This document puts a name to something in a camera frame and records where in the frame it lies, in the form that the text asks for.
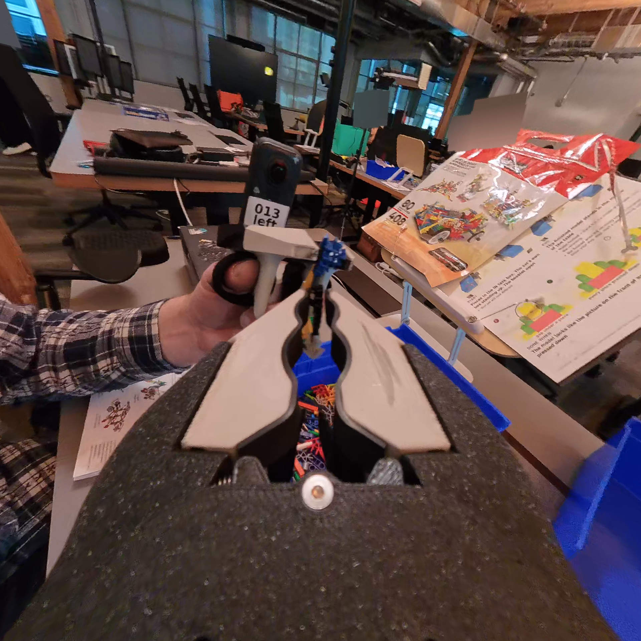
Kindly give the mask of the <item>beige chair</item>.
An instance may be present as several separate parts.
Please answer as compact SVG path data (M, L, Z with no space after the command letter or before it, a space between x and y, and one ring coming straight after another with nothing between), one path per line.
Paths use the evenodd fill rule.
M399 134L396 139L396 166L421 178L426 166L426 145L418 138Z

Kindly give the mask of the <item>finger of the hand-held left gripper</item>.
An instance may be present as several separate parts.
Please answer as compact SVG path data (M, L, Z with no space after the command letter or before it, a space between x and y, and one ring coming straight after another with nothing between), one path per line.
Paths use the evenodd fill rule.
M277 256L316 261L320 249L305 229L280 227L247 227L244 230L244 250L262 256Z

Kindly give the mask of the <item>printed toy model leaflet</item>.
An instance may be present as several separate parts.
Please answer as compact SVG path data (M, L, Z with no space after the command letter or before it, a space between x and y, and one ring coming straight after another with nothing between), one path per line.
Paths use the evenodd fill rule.
M136 421L184 374L168 373L90 398L73 471L73 481L96 477Z

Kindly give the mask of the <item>person's left hand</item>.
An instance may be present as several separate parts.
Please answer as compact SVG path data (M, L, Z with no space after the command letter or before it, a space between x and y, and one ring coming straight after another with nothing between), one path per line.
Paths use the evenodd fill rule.
M214 263L206 269L191 293L168 299L160 307L159 344L164 360L175 367L196 364L256 320L252 308L232 304L213 290L216 267Z

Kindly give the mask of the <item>black computer monitor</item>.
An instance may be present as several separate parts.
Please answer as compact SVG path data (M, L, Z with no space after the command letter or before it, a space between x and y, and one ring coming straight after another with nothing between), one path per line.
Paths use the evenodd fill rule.
M255 107L258 102L277 103L276 54L257 51L210 35L208 37L210 83L215 89L238 93L243 103Z

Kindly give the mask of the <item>blue plastic bin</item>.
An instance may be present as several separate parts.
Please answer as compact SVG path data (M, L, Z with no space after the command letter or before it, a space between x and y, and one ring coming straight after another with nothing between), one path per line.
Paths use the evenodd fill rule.
M463 395L477 406L479 411L484 414L498 432L502 433L509 427L510 422L507 417L500 412L470 381L468 381L463 374L450 364L446 357L442 357L434 348L429 346L428 343L419 336L417 330L411 329L408 325L401 325L396 329L392 329L390 326L387 326L387 330L395 337L402 340L405 344L416 348L423 357L435 365L436 368L451 381L452 385L459 389ZM330 341L322 343L324 351L320 357L311 359L303 354L293 366L293 373L298 384L297 400L305 391L317 384L334 383L336 385L341 372L338 365L333 360L331 345L332 343ZM328 431L330 436L332 436L333 427L329 428L326 425L326 431ZM305 479L307 476L313 476L327 471L328 470L326 469L324 472L308 474L301 480Z
M640 639L640 420L582 464L553 523L558 543L620 640Z

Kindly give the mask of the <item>toy set packaging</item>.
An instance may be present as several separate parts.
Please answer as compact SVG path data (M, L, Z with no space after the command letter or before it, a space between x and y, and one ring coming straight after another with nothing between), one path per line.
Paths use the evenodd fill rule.
M451 156L363 232L436 288L477 270L640 148L606 133L521 129Z

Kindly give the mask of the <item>black office chair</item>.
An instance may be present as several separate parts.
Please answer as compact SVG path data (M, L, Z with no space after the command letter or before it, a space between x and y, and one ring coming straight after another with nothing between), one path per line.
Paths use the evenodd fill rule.
M58 188L41 169L36 156L24 161L1 156L1 293L12 302L38 308L62 309L70 299L60 293L60 283L95 281L121 284L139 269L170 259L163 235L150 229L122 229L98 224L100 214L90 214L76 230L63 219L71 212L70 189ZM45 236L45 246L56 241L54 252L65 251L65 265L32 263L20 240L28 229Z

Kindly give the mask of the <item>black metal pole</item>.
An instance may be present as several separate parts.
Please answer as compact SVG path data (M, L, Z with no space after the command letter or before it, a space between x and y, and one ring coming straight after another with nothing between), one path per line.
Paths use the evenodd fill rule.
M346 68L356 6L357 1L341 2L338 32L333 54L332 76L326 98L324 126L320 134L320 151L318 155L318 168L316 170L316 178L322 182L326 182L330 167L333 137L341 101L344 71Z

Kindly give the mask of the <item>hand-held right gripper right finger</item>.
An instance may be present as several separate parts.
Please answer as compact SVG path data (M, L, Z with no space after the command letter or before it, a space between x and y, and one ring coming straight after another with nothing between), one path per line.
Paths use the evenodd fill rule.
M330 429L337 463L371 471L384 457L450 452L406 345L337 291L329 292L329 326L340 372Z

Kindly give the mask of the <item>pile of colourful toy pieces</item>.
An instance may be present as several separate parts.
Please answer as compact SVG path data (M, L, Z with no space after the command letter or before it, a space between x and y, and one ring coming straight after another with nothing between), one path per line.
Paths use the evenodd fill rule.
M327 427L333 427L335 384L312 386L299 397L298 406L302 410L302 424L293 462L292 482L327 469L320 427L323 421Z

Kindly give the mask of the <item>person's left forearm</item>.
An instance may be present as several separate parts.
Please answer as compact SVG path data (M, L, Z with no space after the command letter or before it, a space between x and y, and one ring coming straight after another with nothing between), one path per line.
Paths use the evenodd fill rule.
M1 297L1 405L82 397L169 373L158 317L164 301L78 311L19 306Z

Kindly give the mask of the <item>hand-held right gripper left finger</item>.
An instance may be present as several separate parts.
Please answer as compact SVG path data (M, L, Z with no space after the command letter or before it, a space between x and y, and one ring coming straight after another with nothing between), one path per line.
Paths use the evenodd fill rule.
M293 293L233 337L182 438L183 449L255 456L266 467L295 449L300 419L292 368L301 354L305 297L305 291Z

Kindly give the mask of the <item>blue connector orange rod piece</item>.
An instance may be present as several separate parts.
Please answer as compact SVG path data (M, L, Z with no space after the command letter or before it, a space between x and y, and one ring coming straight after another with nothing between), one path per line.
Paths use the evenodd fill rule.
M311 270L311 281L305 298L308 304L306 321L301 329L302 351L311 359L320 357L324 351L319 333L330 279L335 272L350 269L352 263L347 245L326 234L320 242L318 257Z

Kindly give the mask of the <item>black flat pad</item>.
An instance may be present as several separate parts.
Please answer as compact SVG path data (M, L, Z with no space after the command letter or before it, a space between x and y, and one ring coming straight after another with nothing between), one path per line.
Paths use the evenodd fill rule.
M402 301L357 267L336 272L334 279L373 318L401 313Z

